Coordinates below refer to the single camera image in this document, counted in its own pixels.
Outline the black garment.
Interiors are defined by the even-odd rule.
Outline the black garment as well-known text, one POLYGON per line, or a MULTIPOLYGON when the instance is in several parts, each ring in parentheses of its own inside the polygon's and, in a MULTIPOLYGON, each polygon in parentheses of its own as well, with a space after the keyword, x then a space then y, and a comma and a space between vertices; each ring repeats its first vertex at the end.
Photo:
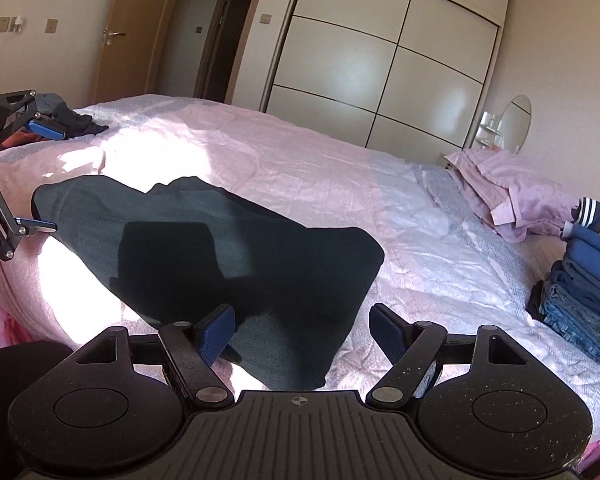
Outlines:
POLYGON ((268 388, 321 388, 385 259, 355 226, 308 228, 195 177, 140 192, 105 176, 37 188, 32 210, 145 322, 236 315, 224 356, 268 388))

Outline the pile of dark clothes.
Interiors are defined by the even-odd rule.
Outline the pile of dark clothes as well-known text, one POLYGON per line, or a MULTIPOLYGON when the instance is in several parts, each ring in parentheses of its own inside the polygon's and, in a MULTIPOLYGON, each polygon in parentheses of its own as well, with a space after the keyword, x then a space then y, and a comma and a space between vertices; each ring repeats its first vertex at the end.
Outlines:
MULTIPOLYGON (((99 134, 108 129, 108 126, 99 125, 97 122, 94 122, 91 115, 78 114, 69 108, 65 100, 56 93, 39 93, 35 97, 35 103, 43 120, 53 122, 59 127, 64 128, 66 133, 65 139, 99 134)), ((46 136, 40 136, 27 126, 24 126, 3 141, 0 144, 0 149, 6 150, 6 148, 15 148, 16 146, 46 140, 46 136)))

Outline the pink bed quilt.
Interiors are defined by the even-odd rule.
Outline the pink bed quilt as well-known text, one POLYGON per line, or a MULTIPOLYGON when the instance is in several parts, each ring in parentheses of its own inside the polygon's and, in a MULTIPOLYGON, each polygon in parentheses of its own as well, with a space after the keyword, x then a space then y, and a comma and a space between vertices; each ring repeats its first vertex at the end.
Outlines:
MULTIPOLYGON (((581 397, 592 440, 600 440, 600 366, 526 311, 532 285, 565 252, 559 237, 509 244, 472 213, 441 167, 407 165, 253 110, 148 94, 79 112, 110 128, 0 155, 0 188, 14 214, 30 216, 39 185, 80 174, 142 192, 194 176, 310 228, 357 226, 386 258, 326 389, 365 394, 387 370, 388 360, 363 335, 368 309, 383 302, 409 321, 434 321, 451 333, 504 328, 581 397)), ((111 325, 154 332, 42 233, 23 240, 12 261, 0 261, 0 307, 36 339, 73 349, 111 325)))

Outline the wooden door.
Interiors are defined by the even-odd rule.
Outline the wooden door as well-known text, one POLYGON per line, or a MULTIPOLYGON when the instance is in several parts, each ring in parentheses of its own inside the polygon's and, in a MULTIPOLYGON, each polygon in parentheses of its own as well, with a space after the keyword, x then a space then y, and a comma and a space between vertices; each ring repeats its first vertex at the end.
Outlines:
POLYGON ((175 0, 111 0, 96 67, 92 101, 155 91, 175 0))

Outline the folded lilac bedding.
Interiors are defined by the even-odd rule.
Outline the folded lilac bedding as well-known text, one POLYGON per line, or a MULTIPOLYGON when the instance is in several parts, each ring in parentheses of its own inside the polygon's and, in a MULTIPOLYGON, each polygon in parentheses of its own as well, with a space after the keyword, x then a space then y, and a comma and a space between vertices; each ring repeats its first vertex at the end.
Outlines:
POLYGON ((520 155, 470 148, 445 157, 472 212, 509 243, 528 235, 558 236, 578 206, 576 196, 520 155))

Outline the folded blue jeans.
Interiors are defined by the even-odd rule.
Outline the folded blue jeans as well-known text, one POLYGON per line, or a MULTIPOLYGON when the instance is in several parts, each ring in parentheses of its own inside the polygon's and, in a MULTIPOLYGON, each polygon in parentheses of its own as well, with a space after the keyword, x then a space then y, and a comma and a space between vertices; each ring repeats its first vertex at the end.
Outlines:
POLYGON ((527 311, 600 364, 600 315, 571 299, 562 286, 536 282, 527 311))

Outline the folded blue garment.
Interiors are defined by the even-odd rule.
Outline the folded blue garment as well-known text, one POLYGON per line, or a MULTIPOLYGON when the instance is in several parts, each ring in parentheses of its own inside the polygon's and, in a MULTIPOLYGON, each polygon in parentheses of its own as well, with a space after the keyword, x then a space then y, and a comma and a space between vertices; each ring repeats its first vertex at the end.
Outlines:
POLYGON ((567 238, 562 260, 556 261, 550 269, 550 281, 600 297, 600 236, 593 233, 567 238))

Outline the white vanity shelf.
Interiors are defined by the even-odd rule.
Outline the white vanity shelf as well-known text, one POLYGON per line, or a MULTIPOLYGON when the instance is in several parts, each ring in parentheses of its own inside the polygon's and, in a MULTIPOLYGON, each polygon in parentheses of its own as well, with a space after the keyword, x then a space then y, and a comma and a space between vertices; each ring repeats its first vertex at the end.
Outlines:
POLYGON ((494 148, 504 150, 504 136, 500 131, 503 114, 491 114, 484 112, 481 116, 474 140, 473 148, 494 148))

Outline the striped navy sweater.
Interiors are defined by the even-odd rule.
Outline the striped navy sweater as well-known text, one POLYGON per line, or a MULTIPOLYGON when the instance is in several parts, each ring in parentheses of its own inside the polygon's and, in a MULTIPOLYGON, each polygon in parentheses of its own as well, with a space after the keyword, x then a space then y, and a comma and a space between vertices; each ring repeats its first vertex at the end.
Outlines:
POLYGON ((600 200, 582 197, 570 211, 571 217, 562 228, 561 238, 568 238, 575 226, 588 229, 600 235, 600 200))

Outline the round mirror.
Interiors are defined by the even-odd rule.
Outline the round mirror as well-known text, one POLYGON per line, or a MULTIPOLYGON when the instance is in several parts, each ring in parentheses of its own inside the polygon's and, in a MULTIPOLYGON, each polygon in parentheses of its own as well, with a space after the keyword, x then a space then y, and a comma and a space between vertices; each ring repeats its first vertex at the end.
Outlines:
POLYGON ((515 96, 495 119, 494 141, 499 148, 518 154, 531 126, 531 102, 528 96, 515 96))

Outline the white sliding wardrobe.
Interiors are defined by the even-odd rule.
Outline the white sliding wardrobe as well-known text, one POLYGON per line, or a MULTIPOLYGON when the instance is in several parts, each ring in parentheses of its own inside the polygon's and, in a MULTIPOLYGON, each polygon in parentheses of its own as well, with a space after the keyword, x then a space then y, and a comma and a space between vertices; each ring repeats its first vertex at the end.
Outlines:
POLYGON ((508 0, 254 0, 230 102, 409 162, 474 140, 508 0))

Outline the wall switch plate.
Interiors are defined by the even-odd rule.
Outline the wall switch plate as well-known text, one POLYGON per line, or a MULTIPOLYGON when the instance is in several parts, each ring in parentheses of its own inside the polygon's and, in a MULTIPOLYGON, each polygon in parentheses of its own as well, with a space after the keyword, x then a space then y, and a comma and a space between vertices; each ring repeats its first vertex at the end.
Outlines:
POLYGON ((56 18, 49 18, 46 21, 44 32, 46 34, 54 34, 57 30, 58 21, 56 18))

